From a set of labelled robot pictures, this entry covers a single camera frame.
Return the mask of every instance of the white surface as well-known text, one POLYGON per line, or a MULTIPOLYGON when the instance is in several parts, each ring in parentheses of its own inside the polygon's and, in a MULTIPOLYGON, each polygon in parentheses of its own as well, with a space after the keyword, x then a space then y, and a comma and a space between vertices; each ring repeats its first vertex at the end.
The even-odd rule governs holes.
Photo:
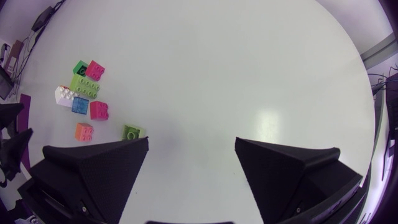
POLYGON ((359 54, 315 1, 67 1, 32 54, 21 92, 32 96, 30 163, 42 147, 117 141, 146 128, 149 152, 121 223, 262 223, 234 152, 235 137, 341 149, 365 176, 373 99, 359 54), (53 102, 79 60, 106 71, 96 100, 107 121, 53 102))
POLYGON ((55 90, 55 102, 57 102, 58 105, 71 108, 75 96, 79 96, 79 94, 62 86, 58 86, 55 90))
POLYGON ((317 0, 344 27, 362 54, 392 33, 378 0, 317 0))
POLYGON ((0 38, 10 44, 23 41, 36 18, 59 0, 8 0, 0 11, 0 38))

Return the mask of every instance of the blue lego block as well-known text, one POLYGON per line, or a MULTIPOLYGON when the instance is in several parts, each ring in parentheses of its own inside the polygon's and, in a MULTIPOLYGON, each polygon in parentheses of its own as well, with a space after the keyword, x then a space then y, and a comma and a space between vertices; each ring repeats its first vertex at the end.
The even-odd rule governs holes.
POLYGON ((74 97, 72 104, 72 112, 87 114, 87 108, 88 108, 88 100, 80 97, 74 97))

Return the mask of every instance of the green lego block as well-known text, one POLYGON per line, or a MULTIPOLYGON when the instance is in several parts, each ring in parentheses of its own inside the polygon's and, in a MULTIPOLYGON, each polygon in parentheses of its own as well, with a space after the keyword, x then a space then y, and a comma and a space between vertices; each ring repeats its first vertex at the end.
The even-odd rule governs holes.
POLYGON ((88 67, 87 63, 85 63, 84 61, 79 61, 75 66, 75 68, 73 69, 73 74, 78 74, 85 77, 87 67, 88 67))
POLYGON ((95 99, 97 97, 98 90, 100 90, 100 86, 88 78, 74 74, 72 82, 69 85, 69 89, 95 99))
POLYGON ((143 138, 144 136, 145 130, 143 128, 133 125, 124 125, 122 140, 132 140, 137 138, 143 138))

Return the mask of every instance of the black cable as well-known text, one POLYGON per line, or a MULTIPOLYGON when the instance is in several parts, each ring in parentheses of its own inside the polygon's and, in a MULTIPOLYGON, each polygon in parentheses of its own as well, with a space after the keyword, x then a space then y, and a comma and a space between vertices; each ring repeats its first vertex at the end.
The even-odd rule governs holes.
POLYGON ((381 77, 384 77, 384 78, 388 78, 388 77, 387 77, 387 76, 385 76, 385 75, 374 74, 374 73, 368 73, 368 75, 378 75, 378 76, 381 76, 381 77))
POLYGON ((29 54, 28 54, 26 57, 24 57, 24 59, 22 60, 21 68, 20 68, 20 70, 19 70, 19 72, 18 72, 18 75, 16 75, 16 77, 15 77, 15 79, 14 79, 14 80, 17 80, 17 79, 19 78, 18 81, 17 81, 17 86, 16 86, 15 93, 10 94, 9 97, 11 97, 12 95, 18 95, 19 85, 21 84, 21 80, 22 80, 21 75, 22 75, 22 72, 23 72, 24 69, 25 69, 25 66, 26 66, 27 62, 29 61, 30 54, 32 53, 34 47, 36 46, 36 43, 37 43, 37 41, 39 40, 40 36, 41 36, 42 33, 44 32, 46 26, 49 24, 51 18, 52 18, 52 17, 54 16, 54 14, 60 9, 60 7, 62 6, 62 4, 63 4, 65 1, 66 1, 66 0, 61 0, 61 1, 59 1, 59 2, 56 3, 56 5, 55 5, 54 8, 53 8, 53 12, 51 13, 50 18, 47 20, 47 22, 44 24, 44 26, 41 28, 41 30, 40 30, 39 33, 37 34, 37 36, 36 36, 36 38, 35 38, 35 41, 34 41, 34 43, 33 43, 32 48, 30 48, 30 50, 28 49, 28 53, 29 53, 29 54))
POLYGON ((390 75, 391 75, 391 69, 394 69, 395 71, 398 71, 397 67, 398 67, 397 64, 396 64, 395 68, 393 66, 390 67, 390 72, 388 73, 388 77, 390 77, 390 75))

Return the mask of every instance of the toy block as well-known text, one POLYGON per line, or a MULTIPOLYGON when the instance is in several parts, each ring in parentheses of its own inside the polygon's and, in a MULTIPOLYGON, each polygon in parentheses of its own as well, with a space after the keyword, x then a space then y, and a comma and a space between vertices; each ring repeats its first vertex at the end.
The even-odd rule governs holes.
POLYGON ((92 60, 86 69, 86 75, 93 80, 98 81, 100 80, 104 71, 104 67, 98 65, 95 61, 92 60))
POLYGON ((87 108, 88 108, 88 100, 80 97, 75 97, 75 99, 73 99, 72 112, 87 114, 87 108))
POLYGON ((86 62, 79 61, 77 63, 77 65, 75 66, 75 68, 73 69, 73 74, 78 74, 78 75, 85 77, 87 67, 88 67, 88 65, 86 62))
POLYGON ((81 75, 74 74, 69 89, 95 99, 97 97, 98 90, 100 90, 100 86, 81 75))
POLYGON ((100 101, 90 103, 90 119, 103 121, 109 118, 108 105, 100 101))
POLYGON ((94 128, 86 123, 77 123, 75 139, 78 141, 91 141, 94 128))
POLYGON ((143 138, 144 136, 145 129, 133 125, 124 125, 122 140, 132 140, 137 138, 143 138))
POLYGON ((79 96, 79 94, 63 86, 58 86, 55 90, 55 101, 58 105, 72 107, 73 99, 76 96, 79 96))

